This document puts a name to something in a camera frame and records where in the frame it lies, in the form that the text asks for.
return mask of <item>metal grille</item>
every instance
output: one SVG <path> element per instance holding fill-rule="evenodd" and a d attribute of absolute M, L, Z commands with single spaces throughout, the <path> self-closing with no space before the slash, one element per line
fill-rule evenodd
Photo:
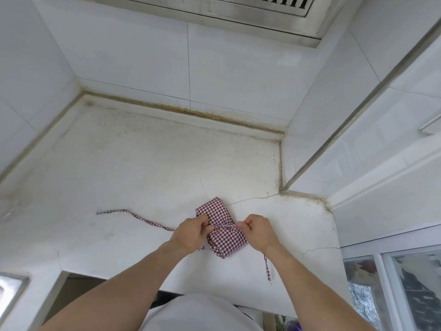
<path fill-rule="evenodd" d="M 219 0 L 253 8 L 277 11 L 305 17 L 313 0 Z"/>

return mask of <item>white shirt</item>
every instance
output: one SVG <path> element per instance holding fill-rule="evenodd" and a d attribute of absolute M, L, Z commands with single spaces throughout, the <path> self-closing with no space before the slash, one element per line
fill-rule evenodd
<path fill-rule="evenodd" d="M 262 331 L 230 302 L 205 294 L 184 295 L 151 309 L 139 331 Z"/>

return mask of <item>person's right hand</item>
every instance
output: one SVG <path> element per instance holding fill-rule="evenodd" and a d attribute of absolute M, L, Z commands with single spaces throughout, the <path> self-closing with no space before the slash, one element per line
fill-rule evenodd
<path fill-rule="evenodd" d="M 245 234 L 250 245 L 266 254 L 268 247 L 280 244 L 269 220 L 261 215 L 249 215 L 245 221 L 236 222 L 237 227 Z"/>

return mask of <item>fabric tie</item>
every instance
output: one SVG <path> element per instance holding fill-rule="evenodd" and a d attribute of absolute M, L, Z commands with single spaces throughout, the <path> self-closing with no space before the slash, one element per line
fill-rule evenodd
<path fill-rule="evenodd" d="M 106 210 L 101 211 L 98 210 L 96 212 L 97 215 L 101 214 L 112 214 L 115 212 L 128 213 L 133 217 L 146 222 L 152 226 L 163 228 L 167 231 L 174 231 L 172 228 L 168 228 L 163 226 L 157 222 L 149 221 L 140 215 L 131 212 L 128 209 L 118 209 L 118 210 Z M 208 224 L 214 226 L 214 230 L 207 236 L 208 245 L 212 252 L 216 255 L 225 259 L 230 254 L 232 254 L 235 250 L 238 250 L 242 246 L 247 243 L 245 235 L 243 232 L 236 226 L 231 215 L 224 205 L 223 201 L 219 197 L 215 197 L 211 201 L 206 204 L 200 206 L 196 209 L 196 216 L 200 216 L 202 214 L 208 215 Z M 271 283 L 271 274 L 268 268 L 268 260 L 264 255 L 265 266 L 266 266 L 266 277 L 268 281 Z"/>

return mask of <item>hand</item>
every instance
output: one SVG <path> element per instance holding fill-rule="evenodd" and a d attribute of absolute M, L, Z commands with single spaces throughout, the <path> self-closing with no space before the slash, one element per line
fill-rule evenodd
<path fill-rule="evenodd" d="M 214 226 L 208 225 L 207 214 L 196 218 L 187 218 L 173 232 L 170 242 L 177 243 L 185 250 L 186 254 L 191 254 L 201 247 L 204 239 L 213 230 Z"/>
<path fill-rule="evenodd" d="M 263 254 L 266 254 L 268 247 L 280 245 L 271 223 L 263 216 L 251 214 L 245 221 L 237 222 L 236 225 L 250 245 Z"/>

